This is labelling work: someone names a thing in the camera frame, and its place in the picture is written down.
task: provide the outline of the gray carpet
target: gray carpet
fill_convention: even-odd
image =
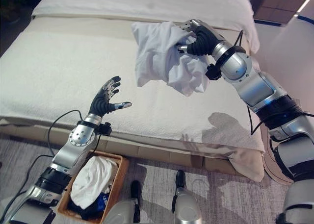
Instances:
[[[11,197],[21,185],[36,156],[49,154],[45,143],[0,135],[0,200]],[[50,158],[41,158],[27,185],[35,182]],[[171,213],[174,179],[177,170],[186,172],[186,184],[197,198],[204,223],[273,224],[282,210],[287,187],[265,176],[261,183],[249,179],[212,173],[173,164],[130,158],[130,167],[121,199],[130,195],[130,183],[138,179],[143,186],[142,222],[173,223]],[[54,224],[76,224],[57,214]]]

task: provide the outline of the laundry basket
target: laundry basket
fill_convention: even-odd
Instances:
[[[110,158],[113,161],[115,161],[118,164],[118,171],[116,174],[116,177],[114,178],[113,184],[111,186],[111,191],[109,194],[109,198],[107,201],[107,205],[105,207],[104,210],[104,214],[102,217],[99,218],[95,218],[95,219],[89,219],[88,221],[84,221],[80,218],[80,215],[69,210],[68,209],[68,203],[70,201],[70,192],[72,190],[72,184],[76,178],[76,176],[74,176],[70,183],[67,186],[67,190],[66,192],[63,194],[61,201],[59,203],[59,206],[57,208],[58,213],[61,213],[69,218],[73,218],[76,220],[80,220],[86,223],[97,223],[97,224],[101,224],[106,215],[108,214],[108,212],[110,211],[110,209],[113,207],[113,205],[118,201],[119,199],[119,195],[120,195],[120,191],[123,185],[123,181],[124,181],[124,177],[125,174],[127,173],[128,170],[128,166],[129,166],[129,161],[125,158],[123,158],[120,155],[116,155],[116,154],[110,154],[110,153],[105,153],[105,152],[100,152],[100,151],[95,151],[94,154],[96,156],[101,156],[104,158]]]

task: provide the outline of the nightstand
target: nightstand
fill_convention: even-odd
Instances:
[[[286,24],[305,0],[251,0],[254,19]]]

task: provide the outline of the white bedspread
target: white bedspread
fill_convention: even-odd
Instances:
[[[250,49],[260,43],[249,0],[42,0],[34,16],[100,16],[185,22],[195,18],[219,28],[244,30]]]
[[[105,115],[115,133],[183,141],[180,147],[171,143],[169,147],[207,155],[221,148],[221,157],[229,157],[236,169],[235,163],[251,170],[239,172],[261,180],[262,160],[252,161],[243,150],[262,153],[261,132],[250,136],[247,109],[235,89],[223,79],[188,98],[163,81],[137,88],[137,44],[131,23],[99,18],[33,20],[0,59],[0,116],[52,122],[75,108],[86,114],[99,88],[119,75],[120,92],[111,101],[130,101],[133,106]],[[238,34],[219,32],[230,42]],[[252,118],[257,124],[255,114]],[[77,120],[73,114],[60,121],[73,125]]]

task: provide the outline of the silver robot arm segment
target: silver robot arm segment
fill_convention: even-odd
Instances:
[[[111,97],[119,92],[115,88],[120,85],[120,80],[120,77],[116,76],[102,86],[87,116],[71,131],[66,144],[55,155],[37,182],[5,216],[4,224],[52,222],[55,213],[50,207],[58,204],[72,176],[79,171],[89,151],[96,146],[97,135],[109,136],[111,133],[110,124],[102,124],[104,114],[131,106],[130,102],[109,103]]]
[[[180,27],[196,34],[190,45],[178,45],[178,51],[193,55],[212,55],[206,76],[223,77],[234,86],[241,99],[269,129],[276,162],[294,183],[290,186],[284,211],[278,224],[314,223],[314,118],[294,102],[269,74],[239,46],[233,46],[212,27],[200,20],[189,20]]]

